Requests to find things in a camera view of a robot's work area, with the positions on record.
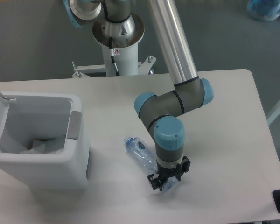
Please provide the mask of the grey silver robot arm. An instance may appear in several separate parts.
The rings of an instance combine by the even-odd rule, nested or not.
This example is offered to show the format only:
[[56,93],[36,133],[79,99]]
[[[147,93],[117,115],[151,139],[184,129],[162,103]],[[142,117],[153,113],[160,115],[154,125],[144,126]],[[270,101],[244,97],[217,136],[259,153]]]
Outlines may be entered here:
[[[138,75],[138,44],[144,35],[141,18],[131,11],[128,0],[66,0],[64,6],[71,23],[92,24],[95,40],[101,45],[105,73],[109,77]],[[189,171],[190,160],[183,155],[185,130],[179,116],[213,100],[207,79],[200,78],[186,40],[175,2],[149,0],[157,39],[174,89],[157,96],[140,94],[134,109],[155,143],[156,158],[140,153],[153,189],[165,190]]]

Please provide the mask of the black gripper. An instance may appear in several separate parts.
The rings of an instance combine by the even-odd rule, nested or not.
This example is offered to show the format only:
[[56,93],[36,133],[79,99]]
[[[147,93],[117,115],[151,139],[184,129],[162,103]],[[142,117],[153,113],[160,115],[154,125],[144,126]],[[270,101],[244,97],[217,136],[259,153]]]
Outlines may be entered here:
[[173,186],[173,180],[170,177],[175,177],[178,181],[181,181],[183,174],[189,171],[190,165],[191,162],[187,156],[183,156],[182,162],[170,169],[157,163],[158,173],[148,175],[148,181],[153,190],[167,191]]

